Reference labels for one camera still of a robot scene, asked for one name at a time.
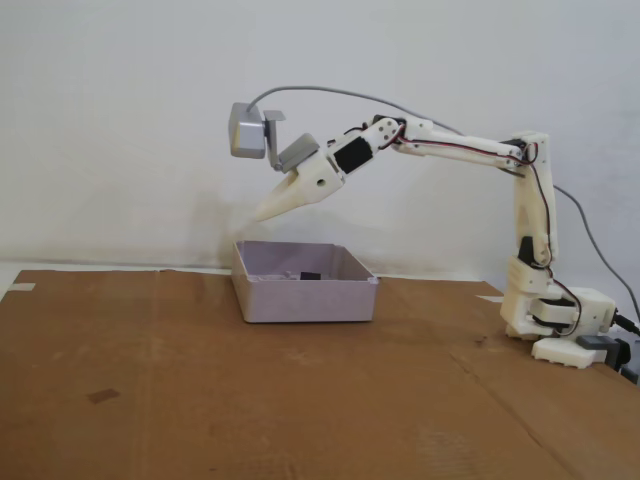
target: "3d printed robot arm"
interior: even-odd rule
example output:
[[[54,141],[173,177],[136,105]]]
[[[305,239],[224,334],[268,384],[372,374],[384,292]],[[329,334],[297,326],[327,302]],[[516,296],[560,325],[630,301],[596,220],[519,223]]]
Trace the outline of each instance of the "3d printed robot arm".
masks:
[[[616,342],[608,337],[596,337],[612,323],[616,314],[613,300],[592,289],[569,289],[551,270],[558,244],[547,135],[525,132],[496,142],[438,131],[433,122],[411,115],[376,116],[362,128],[328,142],[326,148],[304,134],[278,154],[275,122],[284,116],[265,111],[263,121],[257,107],[248,107],[233,106],[229,120],[232,155],[263,158],[266,138],[271,166],[287,173],[258,207],[258,220],[323,200],[341,188],[348,175],[390,146],[400,153],[435,155],[514,173],[519,252],[509,258],[508,286],[500,312],[508,324],[507,334],[536,340],[547,337],[534,344],[533,355],[565,365],[584,368],[617,358],[618,344],[613,345]]]

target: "open box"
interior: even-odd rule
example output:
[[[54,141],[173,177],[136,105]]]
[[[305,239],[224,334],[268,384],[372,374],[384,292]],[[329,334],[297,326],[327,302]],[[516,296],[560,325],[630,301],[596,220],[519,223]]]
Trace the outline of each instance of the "open box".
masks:
[[[369,321],[378,290],[345,247],[322,243],[237,242],[232,279],[249,323]]]

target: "tape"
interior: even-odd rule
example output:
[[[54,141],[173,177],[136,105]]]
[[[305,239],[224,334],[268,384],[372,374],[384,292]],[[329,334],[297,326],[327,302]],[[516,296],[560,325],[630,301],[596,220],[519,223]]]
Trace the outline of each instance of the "tape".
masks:
[[[9,292],[30,292],[35,288],[35,283],[14,283],[7,291]]]

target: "robot end effector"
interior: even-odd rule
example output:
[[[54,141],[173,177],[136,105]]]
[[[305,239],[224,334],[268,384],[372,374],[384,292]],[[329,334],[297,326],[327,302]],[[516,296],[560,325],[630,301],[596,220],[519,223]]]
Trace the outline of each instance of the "robot end effector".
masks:
[[[264,199],[256,220],[266,220],[310,203],[317,203],[340,189],[347,174],[368,162],[400,131],[395,119],[386,118],[376,128],[356,128],[329,147],[321,147],[308,133],[278,154],[276,121],[284,120],[280,111],[266,110],[264,121],[258,107],[235,103],[229,117],[231,155],[264,158],[287,177]]]

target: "table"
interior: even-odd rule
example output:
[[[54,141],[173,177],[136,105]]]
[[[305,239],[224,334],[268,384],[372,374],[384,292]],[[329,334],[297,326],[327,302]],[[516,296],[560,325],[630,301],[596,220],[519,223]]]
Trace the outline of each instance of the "table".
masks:
[[[362,324],[249,325],[230,278],[24,271],[7,479],[639,478],[640,395],[535,361],[483,282],[381,279]]]

